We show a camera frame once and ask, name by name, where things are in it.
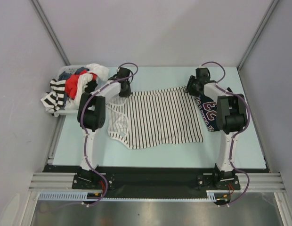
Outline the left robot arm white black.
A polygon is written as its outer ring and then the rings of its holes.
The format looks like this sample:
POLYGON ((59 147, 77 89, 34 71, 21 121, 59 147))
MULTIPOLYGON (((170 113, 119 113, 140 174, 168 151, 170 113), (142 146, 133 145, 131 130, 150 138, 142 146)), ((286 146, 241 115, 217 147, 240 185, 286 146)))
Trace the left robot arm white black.
POLYGON ((78 172, 79 181, 94 188, 105 179, 96 172, 98 163, 95 156, 94 139, 103 127, 106 118, 106 103, 115 96, 128 97, 132 94, 130 82, 135 74, 132 70, 119 66, 117 73, 94 92, 84 92, 81 96, 77 120, 83 130, 83 157, 78 172))

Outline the navy tank top red trim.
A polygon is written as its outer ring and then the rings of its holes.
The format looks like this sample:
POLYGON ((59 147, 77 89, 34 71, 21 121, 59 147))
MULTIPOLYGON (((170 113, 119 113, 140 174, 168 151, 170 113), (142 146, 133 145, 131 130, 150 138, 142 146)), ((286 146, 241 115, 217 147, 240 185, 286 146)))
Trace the navy tank top red trim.
POLYGON ((217 103, 205 95, 198 95, 194 97, 196 105, 200 110, 201 116, 204 120, 206 128, 209 132, 217 132, 217 103))

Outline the thin striped white tank top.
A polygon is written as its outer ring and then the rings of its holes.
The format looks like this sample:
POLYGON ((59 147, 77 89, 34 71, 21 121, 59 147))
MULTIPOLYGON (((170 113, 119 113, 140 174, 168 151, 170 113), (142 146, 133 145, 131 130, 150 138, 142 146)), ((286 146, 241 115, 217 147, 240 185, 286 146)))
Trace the thin striped white tank top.
POLYGON ((196 102, 185 87, 114 97, 106 108, 108 135, 128 149, 204 141, 196 102))

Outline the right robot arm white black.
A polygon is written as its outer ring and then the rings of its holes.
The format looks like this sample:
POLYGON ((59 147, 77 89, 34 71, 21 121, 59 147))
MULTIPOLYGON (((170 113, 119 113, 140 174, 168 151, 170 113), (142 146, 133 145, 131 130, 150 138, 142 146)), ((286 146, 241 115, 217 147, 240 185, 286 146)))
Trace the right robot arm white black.
POLYGON ((218 189, 235 182, 238 170, 234 166, 235 150, 239 135, 249 126, 249 107, 242 94, 234 94, 211 79, 208 68, 199 67, 196 75, 190 76, 186 92, 194 97, 207 97, 216 106, 216 126, 221 132, 220 149, 214 165, 212 181, 218 189))

